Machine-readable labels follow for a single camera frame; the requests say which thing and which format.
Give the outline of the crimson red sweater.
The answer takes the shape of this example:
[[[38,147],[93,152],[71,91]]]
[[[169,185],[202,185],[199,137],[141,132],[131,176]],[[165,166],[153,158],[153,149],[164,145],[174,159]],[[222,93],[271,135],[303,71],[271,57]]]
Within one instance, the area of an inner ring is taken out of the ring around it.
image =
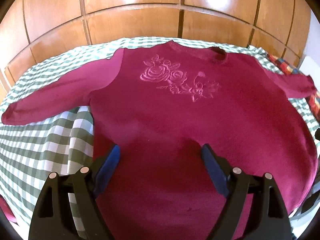
[[[9,105],[6,125],[78,106],[94,120],[93,155],[120,148],[97,204],[116,239],[205,239],[223,196],[201,160],[209,144],[244,172],[272,174],[287,211],[318,167],[309,129],[255,57],[169,41],[116,50]]]

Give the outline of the white bedside board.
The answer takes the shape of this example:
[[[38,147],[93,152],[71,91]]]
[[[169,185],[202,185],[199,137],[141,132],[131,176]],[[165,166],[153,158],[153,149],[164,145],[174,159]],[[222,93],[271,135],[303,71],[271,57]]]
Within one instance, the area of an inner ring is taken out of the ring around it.
[[[319,65],[310,56],[304,57],[299,70],[305,75],[310,75],[313,81],[319,81]]]

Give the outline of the green white checkered bedsheet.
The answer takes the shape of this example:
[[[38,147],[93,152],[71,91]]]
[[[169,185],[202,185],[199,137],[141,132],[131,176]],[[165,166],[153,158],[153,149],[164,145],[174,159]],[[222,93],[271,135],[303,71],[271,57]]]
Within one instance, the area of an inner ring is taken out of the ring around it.
[[[9,105],[86,63],[110,59],[118,49],[151,48],[169,41],[189,48],[217,47],[227,53],[246,54],[255,57],[266,70],[282,74],[262,49],[162,37],[122,38],[106,44],[83,46],[33,66],[1,104],[1,194],[19,225],[30,226],[37,199],[50,172],[73,174],[96,158],[93,155],[94,120],[89,106],[78,106],[42,121],[6,125],[2,115]],[[291,98],[290,103],[305,121],[314,140],[317,124],[306,99]]]

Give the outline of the white metal bed frame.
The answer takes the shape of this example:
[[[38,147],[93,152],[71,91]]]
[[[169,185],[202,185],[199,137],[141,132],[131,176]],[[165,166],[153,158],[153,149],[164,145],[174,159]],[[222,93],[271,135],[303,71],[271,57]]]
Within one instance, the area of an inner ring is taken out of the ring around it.
[[[301,219],[319,204],[319,187],[312,188],[297,211],[289,217],[290,221]]]

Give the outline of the red cloth at bedside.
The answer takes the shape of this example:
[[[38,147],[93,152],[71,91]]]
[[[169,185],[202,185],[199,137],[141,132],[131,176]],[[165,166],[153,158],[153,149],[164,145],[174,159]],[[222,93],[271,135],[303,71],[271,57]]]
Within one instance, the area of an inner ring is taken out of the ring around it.
[[[2,196],[0,196],[0,207],[8,221],[17,224],[15,215],[13,214],[11,208]]]

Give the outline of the multicolour plaid pillow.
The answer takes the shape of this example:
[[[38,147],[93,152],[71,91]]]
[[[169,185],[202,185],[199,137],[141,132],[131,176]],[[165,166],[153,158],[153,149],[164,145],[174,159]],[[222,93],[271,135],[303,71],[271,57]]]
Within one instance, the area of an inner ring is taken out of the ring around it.
[[[268,76],[285,92],[287,98],[305,98],[312,114],[319,122],[319,91],[311,76],[304,75],[282,58],[270,54],[267,54],[267,58],[282,72]]]

